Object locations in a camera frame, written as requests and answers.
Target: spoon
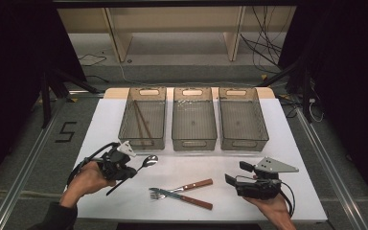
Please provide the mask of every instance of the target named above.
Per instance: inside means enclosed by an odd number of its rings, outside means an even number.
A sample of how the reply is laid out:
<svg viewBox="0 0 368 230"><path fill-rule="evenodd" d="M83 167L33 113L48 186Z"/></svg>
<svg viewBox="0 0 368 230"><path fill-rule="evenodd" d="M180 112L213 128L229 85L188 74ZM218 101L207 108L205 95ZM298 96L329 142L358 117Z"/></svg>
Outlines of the spoon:
<svg viewBox="0 0 368 230"><path fill-rule="evenodd" d="M157 161L158 161L158 157L156 155L150 155L150 156L146 157L145 160L143 161L142 166L136 172L138 173L140 170L142 170L142 168L154 165L155 163L157 163ZM107 196L110 195L110 193L112 193L116 188L118 188L125 181L127 181L127 180L125 179L125 180L121 181L119 184L115 185L115 187L113 187L111 190L109 190L109 192L107 192L106 195Z"/></svg>

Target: fork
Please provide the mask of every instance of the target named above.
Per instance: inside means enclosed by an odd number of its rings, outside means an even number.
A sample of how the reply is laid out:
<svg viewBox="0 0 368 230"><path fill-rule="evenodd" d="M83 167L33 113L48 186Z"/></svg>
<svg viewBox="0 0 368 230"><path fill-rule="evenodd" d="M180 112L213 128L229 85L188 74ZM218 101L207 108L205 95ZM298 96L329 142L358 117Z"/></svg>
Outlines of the fork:
<svg viewBox="0 0 368 230"><path fill-rule="evenodd" d="M206 186L206 185L212 185L212 184L213 184L212 179L206 179L206 180L198 181L196 183L184 185L184 186L178 187L176 189L167 190L167 191L169 191L171 193L181 193L181 192L184 192L184 191L187 191L187 190L192 190L192 189L195 189L195 188L199 188L199 187ZM158 194L156 192L150 192L150 198L154 199L154 200L158 200L158 199L166 198L166 196L162 195L162 194Z"/></svg>

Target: transparent gray bin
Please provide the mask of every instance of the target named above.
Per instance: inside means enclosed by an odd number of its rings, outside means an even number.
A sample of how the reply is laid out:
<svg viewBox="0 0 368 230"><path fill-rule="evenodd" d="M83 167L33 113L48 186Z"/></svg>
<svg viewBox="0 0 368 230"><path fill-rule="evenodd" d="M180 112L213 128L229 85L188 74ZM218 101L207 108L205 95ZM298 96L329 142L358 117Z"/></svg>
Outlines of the transparent gray bin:
<svg viewBox="0 0 368 230"><path fill-rule="evenodd" d="M130 88L119 140L134 150L163 150L165 147L166 88Z"/></svg>
<svg viewBox="0 0 368 230"><path fill-rule="evenodd" d="M220 88L222 150L262 151L268 141L256 88Z"/></svg>
<svg viewBox="0 0 368 230"><path fill-rule="evenodd" d="M217 136L211 88L175 88L172 109L174 150L214 150Z"/></svg>

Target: person's left hand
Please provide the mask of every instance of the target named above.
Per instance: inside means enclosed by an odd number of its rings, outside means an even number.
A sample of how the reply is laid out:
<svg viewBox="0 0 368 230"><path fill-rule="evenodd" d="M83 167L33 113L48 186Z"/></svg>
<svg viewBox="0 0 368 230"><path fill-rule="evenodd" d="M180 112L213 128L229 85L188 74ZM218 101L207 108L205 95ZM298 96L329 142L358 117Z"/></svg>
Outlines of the person's left hand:
<svg viewBox="0 0 368 230"><path fill-rule="evenodd" d="M97 162L91 161L82 167L68 185L68 189L62 195L59 204L73 208L84 195L94 194L104 187L115 185L116 181L106 180Z"/></svg>

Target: human hand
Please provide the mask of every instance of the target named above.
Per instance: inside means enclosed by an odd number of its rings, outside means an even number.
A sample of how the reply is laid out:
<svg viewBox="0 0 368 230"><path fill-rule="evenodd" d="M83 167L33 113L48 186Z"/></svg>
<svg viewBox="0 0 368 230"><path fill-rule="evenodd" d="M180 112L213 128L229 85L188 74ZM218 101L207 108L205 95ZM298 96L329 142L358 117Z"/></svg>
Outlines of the human hand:
<svg viewBox="0 0 368 230"><path fill-rule="evenodd" d="M285 199L277 194L276 197L268 200L244 197L244 199L254 205L272 222L277 229L294 230L296 229L288 214Z"/></svg>
<svg viewBox="0 0 368 230"><path fill-rule="evenodd" d="M68 185L67 190L61 197L59 205L73 208L81 197L94 194L107 186L115 186L116 181L106 180L96 162L84 165L80 172Z"/></svg>

